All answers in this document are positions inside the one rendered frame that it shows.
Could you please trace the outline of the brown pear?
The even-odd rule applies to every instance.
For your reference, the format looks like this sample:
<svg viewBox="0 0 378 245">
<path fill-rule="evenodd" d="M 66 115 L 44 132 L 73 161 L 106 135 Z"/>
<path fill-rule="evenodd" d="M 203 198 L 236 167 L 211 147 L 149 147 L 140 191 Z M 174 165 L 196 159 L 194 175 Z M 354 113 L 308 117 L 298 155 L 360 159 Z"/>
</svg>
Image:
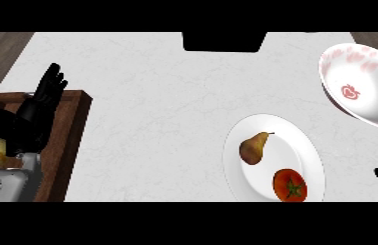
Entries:
<svg viewBox="0 0 378 245">
<path fill-rule="evenodd" d="M 255 165 L 262 158 L 262 149 L 273 132 L 259 132 L 239 145 L 239 156 L 247 165 Z"/>
</svg>

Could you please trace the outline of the yellow object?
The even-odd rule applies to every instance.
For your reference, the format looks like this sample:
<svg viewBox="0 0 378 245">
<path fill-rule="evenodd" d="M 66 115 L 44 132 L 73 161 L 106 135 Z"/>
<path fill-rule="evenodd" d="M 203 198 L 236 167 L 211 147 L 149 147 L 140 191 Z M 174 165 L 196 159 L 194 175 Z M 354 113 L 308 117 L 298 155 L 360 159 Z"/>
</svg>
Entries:
<svg viewBox="0 0 378 245">
<path fill-rule="evenodd" d="M 7 156 L 5 156 L 5 140 L 0 139 L 0 169 L 5 168 Z"/>
</svg>

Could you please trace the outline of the white plate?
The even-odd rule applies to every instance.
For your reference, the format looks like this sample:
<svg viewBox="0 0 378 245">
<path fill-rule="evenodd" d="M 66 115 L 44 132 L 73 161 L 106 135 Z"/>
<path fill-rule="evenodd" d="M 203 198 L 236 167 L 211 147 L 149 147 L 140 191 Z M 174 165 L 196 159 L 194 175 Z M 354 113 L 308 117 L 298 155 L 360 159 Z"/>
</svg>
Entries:
<svg viewBox="0 0 378 245">
<path fill-rule="evenodd" d="M 262 158 L 247 165 L 239 156 L 239 145 L 259 132 L 267 132 Z M 292 169 L 307 185 L 305 202 L 323 200 L 324 171 L 310 139 L 283 118 L 255 114 L 233 126 L 222 149 L 222 167 L 227 184 L 239 201 L 278 202 L 273 191 L 273 176 L 280 169 Z"/>
</svg>

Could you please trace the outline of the white bowl with pink print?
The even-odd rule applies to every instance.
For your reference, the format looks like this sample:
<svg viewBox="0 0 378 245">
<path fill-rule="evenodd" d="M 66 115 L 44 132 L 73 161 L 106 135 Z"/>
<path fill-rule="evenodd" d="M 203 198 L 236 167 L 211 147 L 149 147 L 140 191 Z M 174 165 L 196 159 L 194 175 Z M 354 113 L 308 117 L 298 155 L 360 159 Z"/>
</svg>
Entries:
<svg viewBox="0 0 378 245">
<path fill-rule="evenodd" d="M 341 109 L 378 127 L 378 49 L 355 43 L 330 46 L 318 58 L 318 76 Z"/>
</svg>

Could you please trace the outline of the brown wooden cutting board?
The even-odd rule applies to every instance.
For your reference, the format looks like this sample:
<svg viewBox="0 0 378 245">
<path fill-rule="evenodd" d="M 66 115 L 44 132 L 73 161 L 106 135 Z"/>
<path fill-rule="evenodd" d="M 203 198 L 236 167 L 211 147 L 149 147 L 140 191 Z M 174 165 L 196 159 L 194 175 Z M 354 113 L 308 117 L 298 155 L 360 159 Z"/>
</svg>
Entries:
<svg viewBox="0 0 378 245">
<path fill-rule="evenodd" d="M 91 105 L 82 90 L 66 90 L 56 109 L 50 139 L 39 154 L 42 180 L 32 201 L 61 202 L 76 158 L 81 135 Z M 20 168 L 20 153 L 7 158 L 5 168 Z"/>
</svg>

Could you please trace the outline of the black rectangular appliance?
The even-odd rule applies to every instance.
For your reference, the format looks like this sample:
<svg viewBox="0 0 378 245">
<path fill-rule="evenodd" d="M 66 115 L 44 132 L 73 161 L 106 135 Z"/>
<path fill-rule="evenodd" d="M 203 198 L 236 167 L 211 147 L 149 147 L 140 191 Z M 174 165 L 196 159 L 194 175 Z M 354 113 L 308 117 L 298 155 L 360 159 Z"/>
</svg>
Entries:
<svg viewBox="0 0 378 245">
<path fill-rule="evenodd" d="M 183 32 L 181 37 L 185 51 L 255 53 L 265 32 Z"/>
</svg>

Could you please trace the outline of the red tomato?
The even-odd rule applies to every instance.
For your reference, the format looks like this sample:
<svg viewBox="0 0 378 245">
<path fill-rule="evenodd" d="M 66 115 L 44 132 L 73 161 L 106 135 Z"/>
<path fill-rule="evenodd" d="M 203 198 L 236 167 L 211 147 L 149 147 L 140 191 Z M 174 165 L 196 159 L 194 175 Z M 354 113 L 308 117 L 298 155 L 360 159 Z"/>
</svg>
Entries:
<svg viewBox="0 0 378 245">
<path fill-rule="evenodd" d="M 292 169 L 280 169 L 273 175 L 273 191 L 283 202 L 302 202 L 307 198 L 307 184 Z"/>
</svg>

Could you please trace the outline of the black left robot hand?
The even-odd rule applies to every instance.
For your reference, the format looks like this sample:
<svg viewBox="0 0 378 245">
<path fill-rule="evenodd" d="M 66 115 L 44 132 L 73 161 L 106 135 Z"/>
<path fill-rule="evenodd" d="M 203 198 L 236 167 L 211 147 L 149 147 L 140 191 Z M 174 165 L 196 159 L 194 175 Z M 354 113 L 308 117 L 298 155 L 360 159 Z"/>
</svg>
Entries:
<svg viewBox="0 0 378 245">
<path fill-rule="evenodd" d="M 39 79 L 33 95 L 26 98 L 17 111 L 0 109 L 0 139 L 5 141 L 5 156 L 39 153 L 47 145 L 67 81 L 60 66 L 51 63 Z"/>
</svg>

